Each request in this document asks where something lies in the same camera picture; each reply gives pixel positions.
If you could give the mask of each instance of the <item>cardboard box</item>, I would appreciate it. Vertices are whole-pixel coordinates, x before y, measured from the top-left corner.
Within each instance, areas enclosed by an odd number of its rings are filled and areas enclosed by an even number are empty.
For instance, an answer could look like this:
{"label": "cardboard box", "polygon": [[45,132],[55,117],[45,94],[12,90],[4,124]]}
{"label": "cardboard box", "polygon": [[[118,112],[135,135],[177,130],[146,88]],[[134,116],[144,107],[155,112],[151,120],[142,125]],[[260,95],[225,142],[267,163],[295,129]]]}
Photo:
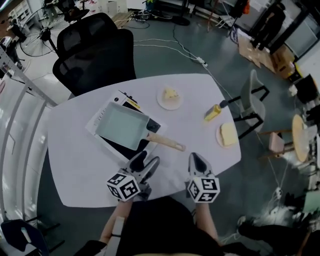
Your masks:
{"label": "cardboard box", "polygon": [[275,71],[284,79],[290,77],[296,70],[293,64],[295,55],[285,44],[271,55],[271,59]]}
{"label": "cardboard box", "polygon": [[250,43],[250,39],[242,34],[238,34],[239,53],[253,62],[257,67],[260,64],[266,66],[273,73],[279,74],[282,78],[288,79],[295,71],[295,55],[286,46],[281,46],[274,54],[270,55],[266,49],[260,51],[254,49]]}

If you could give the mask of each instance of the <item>gray floor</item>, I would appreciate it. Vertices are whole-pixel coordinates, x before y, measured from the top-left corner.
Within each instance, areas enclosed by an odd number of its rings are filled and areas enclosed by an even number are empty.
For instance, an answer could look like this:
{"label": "gray floor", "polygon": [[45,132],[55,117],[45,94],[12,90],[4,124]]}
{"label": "gray floor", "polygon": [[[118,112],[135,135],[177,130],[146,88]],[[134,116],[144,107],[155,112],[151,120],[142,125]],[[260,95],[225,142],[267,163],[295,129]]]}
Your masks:
{"label": "gray floor", "polygon": [[[135,40],[163,39],[173,40],[174,24],[160,21],[150,21],[147,29],[130,29]],[[144,27],[131,21],[129,26]],[[269,88],[270,94],[264,100],[267,114],[263,131],[274,129],[289,129],[294,115],[294,101],[287,95],[289,83],[271,73],[264,66],[257,68],[253,63],[239,55],[238,46],[226,37],[226,30],[214,28],[207,33],[204,20],[197,17],[191,19],[191,25],[177,26],[175,36],[191,52],[202,57],[208,64],[209,70],[215,78],[229,91],[232,96],[238,96],[241,87],[247,79],[251,69],[256,69],[259,79]],[[153,45],[166,45],[179,49],[173,42],[144,42]],[[179,53],[159,47],[134,48],[134,67],[137,78],[179,73],[206,73],[197,63]],[[231,109],[238,113],[236,107]],[[238,131],[247,129],[245,123],[237,123]],[[268,144],[268,138],[262,139]],[[277,187],[270,165],[266,161],[258,161],[257,157],[266,152],[253,132],[240,141],[241,161],[221,173],[218,177],[221,193],[211,204],[211,213],[221,238],[236,231],[237,219],[240,215],[261,216]],[[283,159],[272,159],[276,176],[280,181],[286,166]],[[299,176],[298,170],[287,170],[283,183],[284,192],[300,195],[307,187],[308,181]],[[193,204],[180,192],[174,198],[183,202],[190,209]],[[38,213],[51,220],[61,223],[55,234],[66,242],[52,255],[72,255],[87,240],[98,239],[104,224],[108,220],[113,208],[70,208],[62,205],[51,174],[49,157],[43,166],[41,175]],[[268,250],[259,243],[241,238],[248,247],[261,250],[266,255]]]}

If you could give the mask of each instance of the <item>floor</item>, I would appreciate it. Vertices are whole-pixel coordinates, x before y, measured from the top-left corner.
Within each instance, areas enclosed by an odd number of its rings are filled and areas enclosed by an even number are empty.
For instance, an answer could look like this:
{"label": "floor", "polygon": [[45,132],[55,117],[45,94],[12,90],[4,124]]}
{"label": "floor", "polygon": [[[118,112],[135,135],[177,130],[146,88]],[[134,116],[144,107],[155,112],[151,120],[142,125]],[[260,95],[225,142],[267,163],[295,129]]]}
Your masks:
{"label": "floor", "polygon": [[[259,79],[268,87],[270,95],[264,100],[266,119],[263,131],[275,129],[289,129],[295,112],[294,100],[288,97],[289,83],[279,76],[271,73],[265,67],[257,68],[253,63],[244,59],[238,53],[238,47],[226,37],[226,30],[214,28],[207,32],[204,20],[194,16],[190,19],[189,26],[176,26],[176,38],[194,55],[203,58],[208,64],[208,69],[225,87],[229,93],[236,97],[252,69],[257,70]],[[174,24],[170,22],[149,21],[147,29],[130,29],[135,40],[162,39],[173,40]],[[131,21],[130,27],[143,28],[146,24]],[[150,45],[164,45],[180,49],[174,42],[149,41]],[[52,73],[52,66],[57,59],[54,53],[43,57],[28,58],[30,66],[26,75],[37,86],[42,88],[57,103],[68,99],[70,92],[60,84]],[[206,70],[178,52],[167,48],[142,47],[134,48],[134,67],[137,78],[150,76],[179,74],[179,73],[206,73]],[[231,110],[237,116],[236,106]],[[247,129],[245,123],[236,124],[238,133]],[[264,145],[268,145],[268,137],[261,137]],[[221,173],[221,193],[214,203],[210,205],[213,220],[219,237],[225,239],[236,231],[236,223],[241,215],[265,217],[275,205],[268,204],[277,187],[276,179],[281,183],[286,167],[286,161],[281,158],[272,159],[274,174],[267,161],[258,161],[257,158],[266,152],[257,135],[252,132],[240,141],[242,159],[239,163]],[[308,186],[308,180],[299,175],[297,169],[289,166],[283,180],[284,193],[290,192],[301,195]],[[190,210],[194,204],[186,199],[185,192],[174,194],[173,197],[185,204]],[[38,193],[38,214],[44,215],[52,221],[61,223],[55,231],[56,236],[66,242],[52,255],[73,255],[86,241],[98,239],[100,233],[111,215],[113,208],[75,208],[64,206],[58,196],[50,169],[48,153],[46,155]],[[289,221],[285,210],[277,211],[276,222],[286,225]],[[265,244],[253,242],[246,238],[239,241],[249,248],[260,250],[261,255],[270,252]]]}

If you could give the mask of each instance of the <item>white plate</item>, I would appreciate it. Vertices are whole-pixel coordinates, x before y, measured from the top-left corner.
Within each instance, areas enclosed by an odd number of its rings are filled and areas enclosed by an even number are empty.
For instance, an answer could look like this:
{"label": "white plate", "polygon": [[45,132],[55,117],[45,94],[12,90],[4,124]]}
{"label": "white plate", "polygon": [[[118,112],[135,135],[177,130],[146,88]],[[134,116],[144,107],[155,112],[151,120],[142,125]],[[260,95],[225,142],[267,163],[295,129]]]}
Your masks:
{"label": "white plate", "polygon": [[222,148],[229,149],[229,148],[231,148],[233,145],[235,145],[235,144],[237,144],[237,143],[231,144],[231,145],[229,145],[229,146],[225,146],[225,145],[224,145],[223,139],[222,139],[222,136],[221,136],[221,132],[220,132],[221,125],[216,129],[216,132],[215,132],[216,141],[218,142],[218,144],[219,144]]}
{"label": "white plate", "polygon": [[159,105],[166,110],[177,110],[181,107],[182,103],[184,102],[184,98],[181,91],[174,87],[171,87],[178,93],[179,98],[177,100],[164,100],[165,87],[169,86],[164,86],[157,91],[156,100],[158,101]]}

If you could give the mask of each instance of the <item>bag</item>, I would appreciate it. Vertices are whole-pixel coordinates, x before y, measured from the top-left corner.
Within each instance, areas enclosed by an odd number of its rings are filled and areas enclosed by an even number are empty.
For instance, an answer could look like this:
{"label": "bag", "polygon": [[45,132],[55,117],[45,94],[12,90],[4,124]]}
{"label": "bag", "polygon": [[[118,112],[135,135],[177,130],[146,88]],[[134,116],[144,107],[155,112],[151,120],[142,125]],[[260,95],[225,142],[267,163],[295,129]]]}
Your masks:
{"label": "bag", "polygon": [[250,0],[248,0],[248,1],[246,2],[246,5],[245,5],[242,13],[243,13],[243,14],[249,14],[249,13],[250,13]]}

